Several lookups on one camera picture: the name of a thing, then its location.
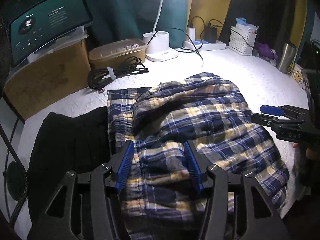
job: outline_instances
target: blue gripper pad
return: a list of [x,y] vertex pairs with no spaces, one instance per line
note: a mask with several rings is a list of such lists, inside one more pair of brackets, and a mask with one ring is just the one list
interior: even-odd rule
[[115,189],[118,193],[120,193],[120,191],[122,189],[124,189],[124,187],[125,187],[125,184],[126,184],[126,181],[128,178],[128,174],[129,174],[129,171],[131,168],[132,159],[133,159],[133,155],[134,155],[134,143],[131,140],[127,140],[125,142],[125,144],[123,145],[121,152],[117,153],[115,155],[119,155],[119,157],[121,155],[123,155],[121,164],[120,164],[118,170],[115,171],[115,173],[116,173]]
[[263,114],[270,114],[270,115],[275,115],[275,116],[284,115],[284,110],[282,110],[280,107],[277,107],[277,106],[262,105],[260,107],[260,111]]
[[207,166],[212,164],[204,154],[198,153],[192,141],[184,143],[184,156],[187,161],[187,169],[195,190],[201,193],[208,184]]

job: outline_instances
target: desk lamp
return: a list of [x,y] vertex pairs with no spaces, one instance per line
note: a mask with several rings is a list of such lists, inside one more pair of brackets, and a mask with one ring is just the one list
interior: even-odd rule
[[169,47],[169,33],[165,31],[156,32],[162,3],[163,0],[160,0],[158,15],[155,24],[153,25],[153,31],[143,35],[143,41],[148,44],[146,49],[146,58],[155,62],[169,60],[178,56],[178,51]]

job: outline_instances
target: blue plaid fabric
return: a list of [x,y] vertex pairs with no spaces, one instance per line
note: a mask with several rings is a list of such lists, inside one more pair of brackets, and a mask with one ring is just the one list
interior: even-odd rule
[[111,153],[128,139],[135,144],[121,195],[132,239],[196,236],[206,202],[189,179],[187,140],[228,172],[254,171],[275,207],[283,205],[288,169],[269,133],[250,122],[252,112],[232,82],[201,73],[154,88],[109,91],[107,104]]

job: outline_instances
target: plastic storage box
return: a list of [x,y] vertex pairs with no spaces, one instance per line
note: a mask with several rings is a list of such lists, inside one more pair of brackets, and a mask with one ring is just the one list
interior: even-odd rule
[[140,39],[127,39],[97,47],[89,52],[89,62],[95,68],[117,68],[128,57],[136,56],[144,62],[147,45]]
[[254,46],[254,42],[256,40],[256,34],[254,33],[249,33],[243,30],[240,30],[236,27],[231,26],[231,34],[230,34],[230,42],[229,42],[229,48],[234,50],[235,52],[239,53],[240,55],[243,56],[249,56],[252,55],[252,47],[248,46],[244,39],[239,35],[241,34],[247,43],[251,45],[252,47]]

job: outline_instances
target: green curtain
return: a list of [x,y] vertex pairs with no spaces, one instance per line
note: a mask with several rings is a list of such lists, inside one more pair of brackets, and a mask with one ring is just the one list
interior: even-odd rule
[[[25,10],[41,0],[9,0],[4,13],[12,21]],[[160,0],[86,0],[93,16],[89,34],[96,45],[114,41],[142,38],[151,32]],[[166,27],[185,30],[187,21],[187,0],[164,0],[157,30],[170,33],[170,47],[182,46],[185,34]]]

